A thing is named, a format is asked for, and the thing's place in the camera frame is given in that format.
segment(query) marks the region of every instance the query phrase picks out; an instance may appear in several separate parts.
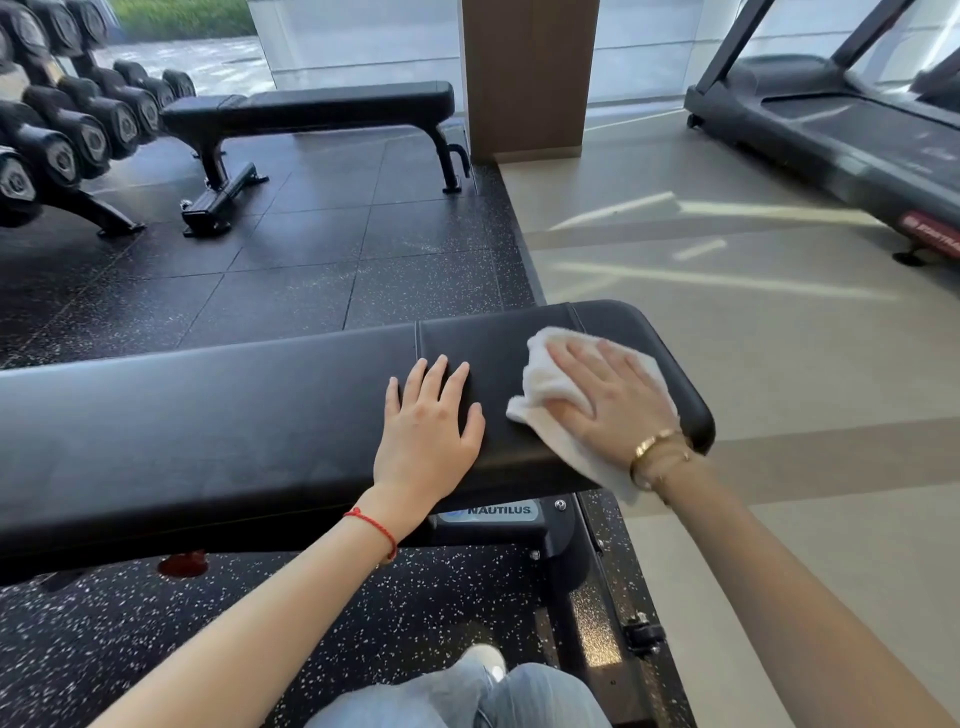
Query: black padded bench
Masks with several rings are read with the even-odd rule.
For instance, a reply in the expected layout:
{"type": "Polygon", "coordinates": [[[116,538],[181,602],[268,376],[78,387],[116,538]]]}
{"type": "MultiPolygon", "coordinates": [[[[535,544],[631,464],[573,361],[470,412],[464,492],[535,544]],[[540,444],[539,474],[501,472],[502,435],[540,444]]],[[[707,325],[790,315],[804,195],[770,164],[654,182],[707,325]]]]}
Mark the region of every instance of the black padded bench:
{"type": "MultiPolygon", "coordinates": [[[[471,364],[480,457],[438,512],[594,487],[523,425],[527,339],[546,326],[653,355],[694,448],[713,419],[650,324],[624,303],[566,303],[299,339],[0,373],[0,584],[206,549],[300,549],[372,479],[383,392],[419,356],[471,364]]],[[[411,544],[429,544],[435,519],[411,544]]]]}
{"type": "Polygon", "coordinates": [[[163,109],[163,125],[197,152],[208,186],[183,211],[186,234],[209,236],[229,230],[224,215],[233,198],[247,185],[268,179],[257,175],[253,164],[229,178],[220,145],[234,136],[409,125],[433,139],[444,172],[444,192],[459,192],[450,154],[460,156],[469,176],[467,150],[448,144],[440,129],[453,111],[453,86],[442,81],[179,99],[163,109]]]}

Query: red string bracelet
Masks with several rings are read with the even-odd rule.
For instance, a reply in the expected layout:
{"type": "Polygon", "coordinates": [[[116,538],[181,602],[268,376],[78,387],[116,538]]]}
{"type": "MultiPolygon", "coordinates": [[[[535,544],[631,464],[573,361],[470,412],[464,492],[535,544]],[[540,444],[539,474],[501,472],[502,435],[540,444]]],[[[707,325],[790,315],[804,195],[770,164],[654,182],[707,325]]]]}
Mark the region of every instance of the red string bracelet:
{"type": "Polygon", "coordinates": [[[365,513],[361,513],[359,506],[355,505],[353,506],[352,509],[348,510],[344,514],[344,518],[346,518],[347,516],[353,516],[355,518],[360,519],[361,521],[366,521],[371,526],[373,526],[376,530],[378,530],[380,533],[382,533],[384,536],[387,537],[387,540],[390,542],[390,546],[392,548],[390,550],[390,555],[380,563],[383,565],[392,564],[394,559],[396,559],[396,539],[394,538],[394,535],[390,531],[388,531],[386,528],[384,528],[382,525],[380,525],[378,522],[376,522],[374,519],[372,519],[370,516],[368,516],[365,513]]]}

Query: jeans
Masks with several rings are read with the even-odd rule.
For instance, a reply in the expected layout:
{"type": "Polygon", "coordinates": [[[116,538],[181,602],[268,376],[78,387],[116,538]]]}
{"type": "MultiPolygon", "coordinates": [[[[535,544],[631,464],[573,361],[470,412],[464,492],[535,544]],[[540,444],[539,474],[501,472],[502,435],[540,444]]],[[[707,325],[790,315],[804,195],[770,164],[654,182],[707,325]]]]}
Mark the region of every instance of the jeans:
{"type": "Polygon", "coordinates": [[[499,683],[462,661],[402,685],[341,695],[305,728],[611,728],[580,680],[545,665],[521,665],[499,683]]]}

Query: hand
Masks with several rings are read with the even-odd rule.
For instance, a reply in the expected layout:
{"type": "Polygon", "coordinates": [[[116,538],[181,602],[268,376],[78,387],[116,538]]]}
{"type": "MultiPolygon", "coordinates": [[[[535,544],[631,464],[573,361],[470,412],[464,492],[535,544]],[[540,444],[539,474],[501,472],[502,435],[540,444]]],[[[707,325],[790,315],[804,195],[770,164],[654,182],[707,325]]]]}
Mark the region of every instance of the hand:
{"type": "Polygon", "coordinates": [[[635,356],[609,341],[597,344],[602,358],[575,342],[548,344],[547,350],[587,395],[594,414],[588,417],[565,400],[550,401],[546,408],[570,434],[614,465],[628,469],[640,443],[661,430],[680,428],[666,395],[635,356]]]}
{"type": "Polygon", "coordinates": [[[373,487],[359,502],[398,540],[408,536],[437,502],[453,493],[480,452],[484,418],[480,402],[467,414],[463,435],[457,410],[467,380],[464,362],[450,375],[441,393],[446,357],[440,356],[426,372],[418,361],[403,388],[403,404],[396,377],[387,385],[383,439],[373,461],[373,487]]]}

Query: white cloth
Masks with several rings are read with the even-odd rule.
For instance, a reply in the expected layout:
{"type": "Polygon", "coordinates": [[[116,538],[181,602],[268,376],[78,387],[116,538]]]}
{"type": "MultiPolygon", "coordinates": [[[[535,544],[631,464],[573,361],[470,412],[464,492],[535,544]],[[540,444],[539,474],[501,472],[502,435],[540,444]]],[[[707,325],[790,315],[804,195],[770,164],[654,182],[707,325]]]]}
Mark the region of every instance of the white cloth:
{"type": "MultiPolygon", "coordinates": [[[[600,339],[596,336],[566,328],[542,328],[527,341],[530,361],[523,368],[523,395],[510,399],[507,404],[507,418],[532,427],[540,439],[567,465],[597,485],[610,489],[620,500],[633,503],[639,496],[639,489],[631,481],[630,475],[603,460],[576,440],[543,406],[548,400],[567,400],[585,415],[593,416],[593,406],[587,395],[573,383],[569,376],[564,374],[550,356],[550,352],[546,350],[547,343],[551,341],[575,341],[588,349],[593,349],[595,356],[600,356],[596,350],[596,344],[600,339]]],[[[660,385],[663,393],[669,398],[666,380],[653,356],[621,347],[619,344],[614,346],[636,356],[647,374],[660,385]]],[[[677,405],[672,399],[670,406],[676,414],[677,405]]]]}

